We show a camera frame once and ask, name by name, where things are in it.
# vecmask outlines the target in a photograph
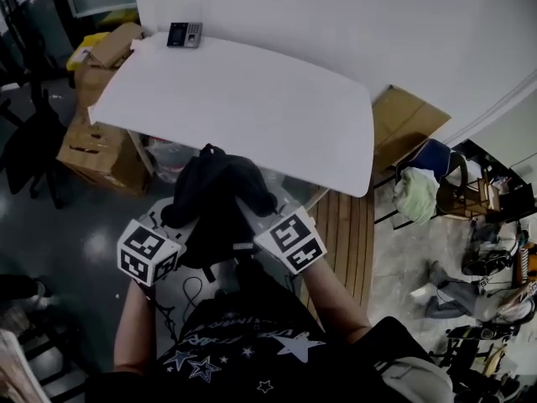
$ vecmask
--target wooden pallet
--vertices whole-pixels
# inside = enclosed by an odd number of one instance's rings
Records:
[[[328,250],[326,262],[358,303],[365,307],[368,306],[373,272],[374,207],[374,190],[370,185],[367,195],[361,198],[329,191],[310,210]],[[304,284],[300,289],[300,300],[317,318]]]

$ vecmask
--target green cloth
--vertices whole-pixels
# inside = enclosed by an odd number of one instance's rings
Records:
[[[395,207],[409,220],[423,224],[435,214],[438,187],[431,170],[408,167],[395,187]]]

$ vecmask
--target star print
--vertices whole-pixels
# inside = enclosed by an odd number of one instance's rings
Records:
[[[236,317],[240,317],[240,315],[236,312],[226,312],[224,313],[224,318],[223,319],[233,319],[233,318],[236,318]]]
[[[308,349],[315,346],[324,345],[324,342],[316,342],[308,340],[310,334],[308,332],[303,332],[294,338],[282,338],[281,336],[273,336],[278,342],[285,346],[278,352],[278,355],[285,355],[287,353],[292,353],[296,358],[298,358],[302,363],[308,362]]]
[[[199,363],[197,361],[189,360],[188,364],[194,368],[194,371],[190,374],[188,379],[200,376],[207,384],[211,382],[211,373],[222,370],[219,367],[211,364],[211,355]]]
[[[182,353],[181,351],[178,351],[176,349],[175,356],[169,359],[168,361],[164,361],[164,364],[173,363],[175,361],[175,370],[179,372],[181,370],[181,367],[183,367],[183,363],[185,362],[185,360],[192,359],[194,357],[196,357],[196,355],[194,355],[193,353],[190,353],[190,351]]]
[[[247,359],[251,358],[254,354],[255,351],[252,350],[252,347],[242,348],[242,355],[244,355]]]
[[[263,394],[267,394],[270,390],[273,390],[274,387],[270,384],[270,381],[269,380],[266,380],[266,381],[262,381],[260,380],[259,381],[259,387],[256,388],[256,390],[259,390],[259,391],[262,391]]]

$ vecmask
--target wheel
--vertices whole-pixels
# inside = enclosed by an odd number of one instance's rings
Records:
[[[490,328],[483,328],[483,330],[481,330],[481,339],[492,340],[494,339],[495,334],[496,333],[494,332],[494,330],[491,330]]]

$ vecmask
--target plastic bag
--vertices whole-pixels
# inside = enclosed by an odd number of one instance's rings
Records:
[[[190,159],[200,153],[198,149],[157,138],[150,138],[145,149],[154,157],[157,176],[169,184],[174,184]]]

